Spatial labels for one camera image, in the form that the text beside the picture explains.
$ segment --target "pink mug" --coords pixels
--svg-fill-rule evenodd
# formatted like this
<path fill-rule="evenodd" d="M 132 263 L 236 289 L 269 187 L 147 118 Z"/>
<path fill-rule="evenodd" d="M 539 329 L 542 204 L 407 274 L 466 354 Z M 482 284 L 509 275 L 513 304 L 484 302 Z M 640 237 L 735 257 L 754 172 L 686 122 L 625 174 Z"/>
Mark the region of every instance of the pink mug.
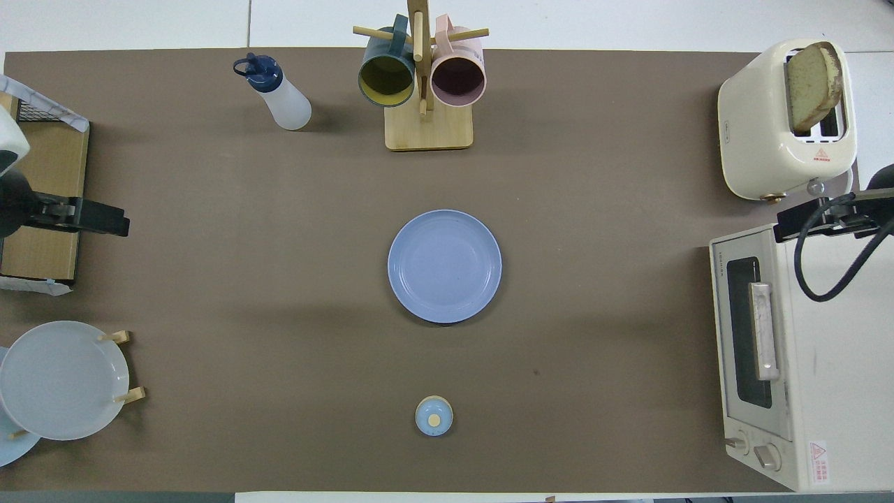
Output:
<path fill-rule="evenodd" d="M 437 46 L 432 53 L 432 92 L 438 101 L 448 107 L 466 107 L 478 101 L 485 94 L 485 56 L 480 38 L 469 38 L 451 42 L 451 33 L 468 31 L 461 26 L 453 27 L 447 14 L 438 16 L 434 22 L 434 41 Z"/>

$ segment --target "white plate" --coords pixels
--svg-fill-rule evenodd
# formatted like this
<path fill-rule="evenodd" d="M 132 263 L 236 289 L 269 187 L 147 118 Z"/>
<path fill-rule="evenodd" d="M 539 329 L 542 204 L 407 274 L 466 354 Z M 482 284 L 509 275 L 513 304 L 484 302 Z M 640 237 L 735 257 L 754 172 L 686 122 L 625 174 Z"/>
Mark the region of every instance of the white plate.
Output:
<path fill-rule="evenodd" d="M 97 341 L 98 328 L 78 321 L 34 327 L 9 348 L 0 366 L 6 413 L 24 430 L 74 440 L 102 430 L 121 411 L 127 362 L 118 345 Z"/>
<path fill-rule="evenodd" d="M 6 348 L 0 347 L 0 362 L 6 354 Z M 38 443 L 40 437 L 34 433 L 25 433 L 16 439 L 7 438 L 11 433 L 21 431 L 21 426 L 14 423 L 2 409 L 0 409 L 0 466 L 6 466 L 11 462 L 25 456 Z"/>

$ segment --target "small blue lid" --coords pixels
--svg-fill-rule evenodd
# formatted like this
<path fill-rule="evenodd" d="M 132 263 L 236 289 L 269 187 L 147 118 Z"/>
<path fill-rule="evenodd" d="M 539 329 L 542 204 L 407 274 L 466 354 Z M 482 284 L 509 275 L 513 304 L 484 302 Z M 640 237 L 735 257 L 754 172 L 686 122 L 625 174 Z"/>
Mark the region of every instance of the small blue lid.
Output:
<path fill-rule="evenodd" d="M 243 70 L 237 68 L 240 64 L 245 64 Z M 283 82 L 283 69 L 269 55 L 248 53 L 232 64 L 232 70 L 245 77 L 257 92 L 270 92 Z"/>
<path fill-rule="evenodd" d="M 429 437 L 443 435 L 453 425 L 453 409 L 441 396 L 427 396 L 416 407 L 416 426 Z"/>

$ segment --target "cream toaster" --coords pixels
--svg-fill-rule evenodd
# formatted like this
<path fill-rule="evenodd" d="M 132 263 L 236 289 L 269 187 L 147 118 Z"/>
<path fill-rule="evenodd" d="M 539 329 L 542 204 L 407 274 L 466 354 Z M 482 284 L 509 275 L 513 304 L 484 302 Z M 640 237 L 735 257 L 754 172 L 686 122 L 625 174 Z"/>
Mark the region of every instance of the cream toaster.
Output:
<path fill-rule="evenodd" d="M 750 200 L 776 201 L 848 171 L 856 158 L 856 126 L 844 51 L 840 102 L 810 132 L 795 133 L 786 65 L 818 39 L 770 47 L 726 80 L 717 97 L 721 162 L 727 186 Z"/>

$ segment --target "oven window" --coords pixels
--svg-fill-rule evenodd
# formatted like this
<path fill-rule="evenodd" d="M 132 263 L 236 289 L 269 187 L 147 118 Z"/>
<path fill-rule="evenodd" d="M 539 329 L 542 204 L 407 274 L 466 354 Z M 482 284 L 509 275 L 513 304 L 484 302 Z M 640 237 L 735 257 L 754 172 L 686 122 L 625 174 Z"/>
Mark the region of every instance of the oven window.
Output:
<path fill-rule="evenodd" d="M 760 280 L 761 267 L 757 257 L 730 260 L 727 263 L 732 348 L 736 361 L 738 397 L 749 404 L 769 409 L 773 405 L 770 381 L 757 379 L 757 357 L 751 327 L 751 300 L 748 298 L 748 284 Z"/>

